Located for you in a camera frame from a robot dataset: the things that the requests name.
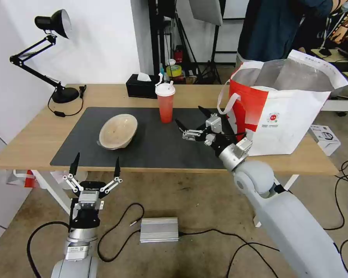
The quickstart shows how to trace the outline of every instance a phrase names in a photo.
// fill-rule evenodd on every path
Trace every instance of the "tissue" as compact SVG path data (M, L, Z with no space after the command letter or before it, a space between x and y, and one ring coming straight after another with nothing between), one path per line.
M138 81L151 81L151 78L149 77L148 74L145 73L138 73L138 77L137 77Z

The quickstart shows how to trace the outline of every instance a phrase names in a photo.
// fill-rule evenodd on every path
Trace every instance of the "lamp arm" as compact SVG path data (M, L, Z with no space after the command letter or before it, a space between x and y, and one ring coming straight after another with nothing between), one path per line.
M50 44L47 45L47 46L45 46L45 47L43 47L42 49L40 49L40 50L38 50L38 51L28 53L29 50L35 48L36 46L42 44L42 43L45 42L45 41L50 42ZM16 55L11 56L10 59L9 59L9 61L10 61L12 64L14 64L14 65L16 65L16 66L18 66L18 67L24 69L25 71L29 72L30 74L32 74L32 75L34 75L34 76L40 78L41 80L45 81L46 83L48 83L48 84L52 85L53 87L57 88L57 91L58 91L58 92L61 92L62 89L64 88L64 87L61 85L61 82L58 82L58 83L57 83L57 82L55 82L54 80L52 80L51 78L49 78L49 77L47 77L47 76L45 76L45 75L43 75L43 74L37 72L36 70L34 70L34 69L30 68L29 66L26 66L26 65L24 64L25 61L31 59L32 57L34 57L34 56L36 56L37 54L43 52L44 50L46 50L46 49L52 47L53 45L55 45L55 43L56 43L56 36L53 35L53 34L48 35L48 36L46 36L45 38L43 38L41 41L35 43L34 45L32 45L32 46L30 46L29 48L23 50L22 52L20 52L20 53L18 53L18 54L16 54Z

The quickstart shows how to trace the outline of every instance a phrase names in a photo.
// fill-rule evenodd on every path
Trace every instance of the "yellow tape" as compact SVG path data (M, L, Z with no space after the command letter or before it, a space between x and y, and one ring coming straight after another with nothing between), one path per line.
M182 67L180 65L167 66L166 73L170 77L177 77L179 75L182 75Z

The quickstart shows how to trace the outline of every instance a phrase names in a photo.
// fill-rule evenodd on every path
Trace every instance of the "red drink cup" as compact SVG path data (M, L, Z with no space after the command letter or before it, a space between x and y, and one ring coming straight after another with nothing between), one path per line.
M173 119L175 88L172 84L162 83L156 87L156 94L159 101L161 122L170 123Z

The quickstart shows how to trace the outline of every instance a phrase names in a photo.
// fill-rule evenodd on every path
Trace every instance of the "silver power adapter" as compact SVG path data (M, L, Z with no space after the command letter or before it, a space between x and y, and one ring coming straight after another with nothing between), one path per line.
M179 241L178 218L143 218L140 226L140 242Z

